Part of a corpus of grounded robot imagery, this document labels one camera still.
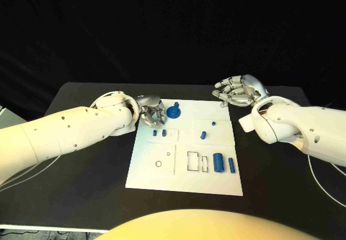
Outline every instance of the table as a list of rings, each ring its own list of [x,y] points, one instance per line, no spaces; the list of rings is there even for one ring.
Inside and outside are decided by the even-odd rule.
[[[298,87],[268,86],[267,89],[272,95],[310,105]],[[46,115],[89,106],[109,91],[124,91],[132,97],[158,95],[164,99],[217,101],[212,90],[210,85],[69,82],[56,94]],[[243,196],[125,188],[135,141],[135,132],[131,132],[60,156],[43,173],[0,192],[0,224],[104,232],[151,213],[212,209],[262,217],[318,238],[341,239],[346,208],[318,188],[307,156],[295,147],[281,142],[267,144],[255,131],[243,132],[238,119],[249,112],[249,107],[229,106]],[[43,162],[36,171],[49,163]],[[317,177],[323,178],[323,174],[328,179],[340,177],[328,163],[316,159],[311,163]]]

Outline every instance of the blue shape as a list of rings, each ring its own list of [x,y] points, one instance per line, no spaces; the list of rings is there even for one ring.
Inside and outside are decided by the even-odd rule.
[[[228,159],[228,163],[229,163],[230,173],[233,174],[236,172],[236,169],[235,169],[235,163],[232,158]]]
[[[223,158],[220,153],[215,153],[212,155],[213,158],[213,171],[216,173],[223,173],[225,168],[223,168]]]
[[[174,106],[170,106],[167,108],[166,113],[167,113],[168,118],[171,118],[171,119],[179,118],[181,112],[180,112],[180,109],[179,109],[179,102],[177,101],[174,102]]]
[[[206,138],[206,136],[207,136],[207,132],[206,132],[206,131],[203,131],[203,132],[202,132],[202,135],[200,135],[200,139],[205,139],[205,138]]]

